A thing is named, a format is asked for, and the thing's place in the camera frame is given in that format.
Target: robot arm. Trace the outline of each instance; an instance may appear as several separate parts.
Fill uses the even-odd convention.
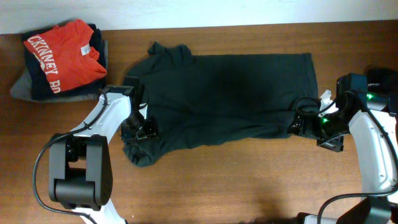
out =
[[[139,113],[143,87],[106,86],[93,111],[71,132],[85,130],[53,143],[49,156],[49,196],[64,208],[88,214],[96,223],[127,223],[110,199],[113,176],[108,143],[124,123],[136,139],[156,136],[150,119]],[[86,160],[85,169],[71,167],[72,162]],[[91,220],[81,216],[86,223]]]
[[[318,146],[335,152],[343,150],[343,136],[352,134],[358,152],[365,194],[334,198],[366,198],[339,219],[322,218],[321,223],[387,223],[390,219],[391,207],[398,203],[398,194],[393,193],[397,187],[396,106],[395,94],[368,93],[367,78],[349,74],[339,78],[334,101],[327,92],[321,96],[319,113],[297,110],[291,133],[310,134]],[[332,201],[325,202],[320,214]],[[320,219],[310,215],[304,223],[320,223]]]

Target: wooden table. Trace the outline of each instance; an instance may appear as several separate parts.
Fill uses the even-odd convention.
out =
[[[311,52],[319,93],[335,91],[336,79],[363,73],[369,65],[398,69],[398,21],[104,31],[109,41],[108,82],[121,84],[126,72],[147,57],[155,40],[186,44],[196,55]],[[31,175],[41,147],[54,133],[71,130],[95,101],[40,104],[15,100],[9,89],[24,69],[18,35],[0,36],[0,222],[82,223],[77,217],[40,208]],[[110,145],[112,200],[131,223],[238,223],[254,218],[317,213],[328,198],[360,192],[356,149],[351,136],[345,151],[316,147],[315,141],[244,139],[168,153],[155,165],[138,168]],[[39,192],[47,196],[48,155],[40,163]],[[338,217],[358,199],[330,205]]]

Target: stack of folded clothes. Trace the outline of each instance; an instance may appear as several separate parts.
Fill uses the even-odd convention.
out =
[[[14,98],[80,101],[97,97],[105,85],[108,44],[94,24],[75,20],[22,35],[26,69],[11,88]]]

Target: folded shirt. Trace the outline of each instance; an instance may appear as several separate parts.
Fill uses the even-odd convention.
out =
[[[104,47],[94,24],[76,20],[25,33],[22,41],[33,100],[96,93],[104,86]]]

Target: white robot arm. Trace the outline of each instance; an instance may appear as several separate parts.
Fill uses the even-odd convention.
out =
[[[397,138],[395,93],[383,95],[368,92],[367,78],[349,74],[339,78],[337,97],[330,100],[326,91],[320,100],[320,112],[309,113],[297,107],[289,132],[311,134],[317,145],[335,152],[343,150],[343,136],[352,134],[364,193],[346,194],[326,201],[320,216],[308,215],[304,224],[387,223],[391,209],[398,204]],[[321,218],[325,207],[335,200],[362,197],[364,200],[339,219]]]

